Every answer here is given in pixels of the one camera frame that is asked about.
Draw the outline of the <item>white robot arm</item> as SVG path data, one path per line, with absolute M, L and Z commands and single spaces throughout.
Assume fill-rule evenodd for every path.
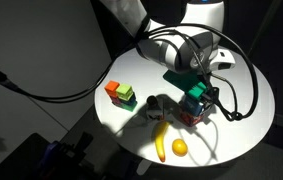
M 141 0 L 99 2 L 141 57 L 174 73 L 204 74 L 235 66 L 233 56 L 218 49 L 224 21 L 222 0 L 189 0 L 181 20 L 173 24 L 151 18 Z

